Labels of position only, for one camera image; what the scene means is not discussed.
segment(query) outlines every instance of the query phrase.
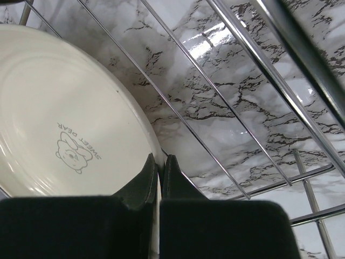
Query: chrome wire rack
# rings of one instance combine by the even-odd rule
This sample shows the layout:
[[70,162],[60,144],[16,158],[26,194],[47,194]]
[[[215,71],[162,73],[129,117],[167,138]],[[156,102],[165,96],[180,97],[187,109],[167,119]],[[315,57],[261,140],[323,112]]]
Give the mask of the chrome wire rack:
[[[195,58],[190,54],[183,43],[174,35],[173,31],[164,23],[163,19],[155,12],[152,6],[147,0],[141,0],[144,6],[150,11],[154,18],[164,28],[169,37],[175,42],[178,48],[186,55],[186,57],[192,62],[197,71],[208,82],[208,84],[216,91],[226,107],[233,113],[241,125],[247,130],[253,140],[258,144],[263,153],[267,156],[272,165],[281,174],[284,180],[276,182],[274,184],[259,188],[250,192],[246,192],[243,187],[235,180],[235,178],[228,172],[228,170],[222,165],[222,163],[213,154],[211,149],[205,144],[200,136],[193,130],[189,123],[182,117],[182,115],[173,107],[169,99],[163,94],[160,88],[153,82],[153,80],[145,73],[144,69],[135,61],[135,59],[126,51],[126,49],[112,36],[112,34],[105,28],[100,22],[98,17],[87,6],[87,2],[77,0],[79,4],[85,9],[85,11],[93,18],[93,20],[101,27],[104,33],[112,40],[112,42],[125,54],[125,56],[133,63],[133,65],[143,74],[151,86],[157,91],[161,98],[167,103],[172,111],[179,117],[181,122],[186,126],[190,133],[196,138],[201,146],[208,152],[208,154],[215,160],[221,170],[229,177],[229,179],[240,190],[241,195],[232,199],[250,199],[253,196],[269,192],[271,190],[281,188],[283,186],[292,186],[296,182],[303,182],[305,191],[308,197],[311,214],[292,219],[291,226],[299,226],[302,224],[316,222],[318,230],[321,236],[322,243],[325,247],[325,251],[329,258],[337,258],[334,251],[332,242],[330,241],[323,219],[337,216],[345,213],[345,204],[319,210],[318,203],[313,193],[309,178],[322,175],[330,172],[334,169],[345,177],[345,163],[340,158],[338,152],[334,146],[330,143],[327,137],[319,129],[316,122],[308,115],[307,111],[303,107],[302,103],[298,100],[292,89],[287,85],[283,77],[274,68],[271,61],[265,56],[263,50],[257,45],[248,31],[240,23],[236,15],[228,8],[221,0],[206,0],[212,7],[214,12],[219,16],[225,26],[230,30],[238,43],[247,52],[254,63],[260,68],[261,72],[266,76],[268,81],[273,85],[279,95],[283,98],[285,103],[295,113],[298,119],[302,122],[305,129],[307,129],[320,146],[321,150],[330,159],[331,163],[306,172],[301,156],[297,150],[294,150],[293,154],[298,165],[299,175],[294,177],[287,177],[287,175],[281,170],[278,164],[272,159],[265,147],[259,142],[258,138],[249,129],[246,123],[241,119],[236,110],[229,104],[226,98],[218,90],[214,82],[210,79],[210,76],[205,73],[203,68],[198,64]],[[310,84],[314,87],[319,97],[323,100],[326,107],[333,114],[336,121],[341,126],[341,129],[345,129],[345,88],[338,82],[336,77],[332,74],[327,63],[318,53],[316,47],[307,37],[298,22],[291,15],[289,10],[285,7],[282,1],[272,0],[251,0],[253,6],[259,11],[260,15],[266,22],[267,26],[272,30],[274,35],[279,39],[280,43],[285,47],[286,51],[295,61],[299,69],[303,72]],[[52,25],[39,13],[39,11],[33,6],[33,0],[26,0],[26,4],[20,19],[20,25],[26,25],[30,12],[33,11],[53,33],[59,38],[61,35],[52,27]]]

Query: printed logo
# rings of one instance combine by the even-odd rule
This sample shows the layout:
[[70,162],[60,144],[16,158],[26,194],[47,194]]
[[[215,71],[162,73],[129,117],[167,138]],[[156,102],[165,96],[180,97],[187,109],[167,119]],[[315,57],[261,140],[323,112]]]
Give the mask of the printed logo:
[[[61,132],[60,139],[57,142],[58,151],[56,152],[56,156],[71,169],[81,174],[82,169],[87,167],[88,162],[94,157],[96,159],[102,159],[88,142],[83,138],[77,138],[78,134],[76,132],[60,123],[58,125],[64,131]],[[67,132],[72,134],[80,143],[72,139]]]

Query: marble backsplash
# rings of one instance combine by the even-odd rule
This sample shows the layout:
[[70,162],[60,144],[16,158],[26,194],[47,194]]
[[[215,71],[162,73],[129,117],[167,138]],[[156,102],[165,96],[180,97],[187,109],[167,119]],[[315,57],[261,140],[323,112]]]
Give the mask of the marble backsplash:
[[[249,1],[223,1],[248,29],[344,157],[343,132]],[[85,2],[246,191],[282,179],[140,0]],[[205,0],[148,2],[288,176],[298,174],[292,154],[295,148],[300,151],[307,170],[329,162]],[[288,0],[287,3],[328,59],[334,73],[344,82],[345,2]],[[95,57],[123,82],[145,111],[162,147],[168,153],[176,154],[181,168],[207,197],[228,199],[240,194],[144,76],[77,1],[36,0],[34,5],[66,41]],[[0,7],[0,22],[18,23],[23,6]],[[35,14],[30,15],[27,24],[53,34]],[[343,186],[343,178],[336,171],[327,175],[332,182],[315,179],[315,191],[328,197],[340,197],[339,202],[344,203],[342,189],[327,188],[329,184]],[[302,187],[295,186],[291,192],[302,192]]]

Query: plate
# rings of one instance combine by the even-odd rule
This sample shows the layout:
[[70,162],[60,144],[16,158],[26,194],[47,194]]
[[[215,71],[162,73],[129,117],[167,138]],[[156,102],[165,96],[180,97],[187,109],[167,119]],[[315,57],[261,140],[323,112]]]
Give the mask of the plate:
[[157,137],[126,88],[75,46],[0,25],[0,186],[10,196],[109,195],[139,173]]

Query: metal rod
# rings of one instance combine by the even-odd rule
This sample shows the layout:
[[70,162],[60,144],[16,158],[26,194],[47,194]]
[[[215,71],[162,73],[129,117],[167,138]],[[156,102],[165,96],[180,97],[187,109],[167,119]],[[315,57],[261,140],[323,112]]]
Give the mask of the metal rod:
[[115,38],[110,34],[110,32],[104,27],[104,25],[99,21],[95,14],[86,6],[82,0],[77,0],[82,7],[88,12],[88,14],[97,22],[97,24],[104,30],[104,32],[109,36],[109,38],[115,43],[115,45],[125,54],[125,56],[133,63],[133,65],[143,74],[143,76],[150,82],[152,87],[156,92],[162,97],[162,99],[168,104],[172,111],[178,116],[181,122],[187,127],[187,129],[192,133],[192,135],[197,139],[197,141],[202,145],[202,147],[208,152],[208,154],[215,160],[219,167],[224,171],[224,173],[229,177],[229,179],[237,186],[241,193],[250,199],[250,196],[244,191],[243,187],[235,180],[235,178],[225,169],[222,163],[215,157],[209,147],[204,143],[204,141],[199,137],[199,135],[194,131],[194,129],[188,124],[188,122],[180,115],[180,113],[173,107],[169,99],[163,94],[163,92],[158,88],[158,86],[150,79],[150,77],[145,73],[141,66],[134,60],[134,58],[118,43]]
[[303,224],[315,222],[317,220],[324,220],[324,219],[328,219],[329,217],[339,216],[344,213],[345,213],[345,204],[341,204],[333,208],[321,210],[316,213],[311,213],[311,214],[304,215],[301,217],[296,217],[295,219],[291,220],[291,226],[296,227]]
[[302,103],[298,100],[294,92],[287,85],[283,77],[272,65],[271,61],[265,56],[262,49],[250,36],[248,31],[242,26],[235,14],[227,8],[220,0],[207,0],[216,14],[220,17],[226,27],[231,31],[239,44],[248,53],[250,58],[260,68],[268,81],[274,86],[281,95],[285,103],[296,114],[305,128],[309,131],[315,142],[320,146],[321,150],[327,155],[334,166],[345,177],[345,163],[342,161],[338,152],[335,150],[330,141],[323,132],[318,128],[316,122],[308,115]]
[[29,19],[30,11],[30,7],[25,3],[22,16],[20,17],[19,25],[26,25],[27,20]]
[[199,63],[195,60],[195,58],[189,53],[189,51],[185,48],[182,42],[174,35],[173,31],[169,29],[163,19],[157,14],[157,12],[152,8],[152,6],[147,2],[147,0],[141,0],[141,2],[145,5],[145,7],[150,11],[153,17],[159,22],[159,24],[165,29],[167,34],[173,39],[179,49],[187,56],[187,58],[192,62],[195,68],[199,71],[199,73],[205,78],[205,80],[212,86],[212,88],[217,92],[221,100],[225,103],[228,109],[232,112],[232,114],[236,117],[236,119],[241,123],[241,125],[246,129],[248,134],[254,139],[254,141],[258,144],[260,149],[264,152],[267,156],[269,161],[272,165],[277,169],[277,171],[281,174],[284,180],[287,182],[288,185],[292,185],[289,178],[283,172],[283,170],[278,166],[278,164],[273,160],[273,158],[269,155],[265,147],[260,143],[258,138],[254,135],[254,133],[248,128],[246,123],[240,118],[240,115],[236,112],[236,110],[231,106],[231,104],[226,100],[226,98],[222,95],[222,93],[218,90],[217,86],[212,82],[212,80],[207,76],[205,71],[199,65]]
[[[305,174],[301,174],[301,175],[296,175],[290,178],[290,180],[292,181],[292,183],[296,183],[296,182],[300,182],[303,181],[304,179],[309,179],[315,176],[319,176],[322,175],[324,173],[328,173],[330,171],[333,171],[335,169],[335,167],[330,163],[326,166],[322,166],[320,168],[311,170]],[[287,186],[286,182],[284,181],[279,181],[276,183],[273,183],[271,185],[265,186],[265,187],[261,187],[259,189],[256,190],[252,190],[250,192],[247,192],[251,197],[263,194],[263,193],[267,193],[271,190],[275,190],[281,187]],[[242,200],[244,199],[243,195],[238,195],[236,197],[230,198],[230,200]]]
[[[302,159],[301,159],[301,155],[299,153],[299,151],[297,149],[293,150],[293,155],[295,156],[295,160],[297,163],[297,167],[298,167],[298,171],[300,172],[300,174],[305,174],[306,173],[306,169],[304,168]],[[306,191],[307,197],[308,197],[308,201],[310,204],[310,208],[312,209],[313,213],[319,212],[320,208],[318,205],[318,201],[315,197],[315,194],[313,192],[313,188],[312,185],[310,183],[309,180],[303,180],[303,186],[304,189]],[[328,256],[329,259],[337,259],[337,255],[335,253],[333,244],[330,240],[326,225],[324,223],[323,220],[317,220],[315,221],[316,226],[318,227],[319,233],[320,233],[320,237],[321,237],[321,241],[322,244],[325,248],[326,254]]]
[[52,30],[52,32],[55,33],[56,36],[59,38],[62,38],[60,34],[50,25],[50,23],[37,11],[37,9],[30,3],[29,0],[25,1],[26,5],[29,6],[29,8],[49,27],[49,29]]
[[252,0],[324,104],[345,131],[345,88],[282,1]]
[[[165,150],[163,148],[162,148],[162,152],[164,153],[164,155],[168,156],[168,153],[165,152]],[[197,187],[195,185],[195,183],[193,183],[193,181],[189,179],[189,177],[182,171],[182,169],[180,169],[180,171],[181,171],[182,175],[190,182],[190,184],[193,185],[194,188],[196,188],[202,195],[205,196],[205,194],[203,194],[203,192],[199,189],[199,187]]]

